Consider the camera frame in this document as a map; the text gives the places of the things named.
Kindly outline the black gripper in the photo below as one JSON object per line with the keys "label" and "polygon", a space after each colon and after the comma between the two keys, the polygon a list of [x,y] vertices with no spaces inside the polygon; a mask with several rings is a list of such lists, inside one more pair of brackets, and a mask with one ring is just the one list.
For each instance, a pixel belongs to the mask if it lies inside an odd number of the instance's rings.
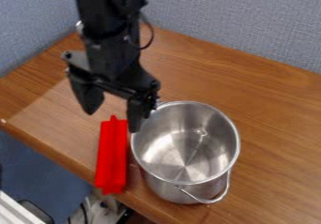
{"label": "black gripper", "polygon": [[130,133],[140,129],[155,108],[161,82],[140,65],[140,50],[122,41],[86,43],[86,50],[66,51],[71,90],[86,114],[92,115],[110,93],[127,101]]}

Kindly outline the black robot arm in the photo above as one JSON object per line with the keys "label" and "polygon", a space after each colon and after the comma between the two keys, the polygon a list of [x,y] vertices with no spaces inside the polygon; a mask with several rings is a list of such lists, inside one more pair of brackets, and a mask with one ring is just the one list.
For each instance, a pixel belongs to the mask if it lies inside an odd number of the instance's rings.
{"label": "black robot arm", "polygon": [[142,7],[147,0],[75,0],[76,31],[83,51],[67,51],[67,76],[78,102],[92,114],[110,93],[127,101],[128,130],[135,133],[151,115],[161,82],[140,65],[139,23],[147,20]]}

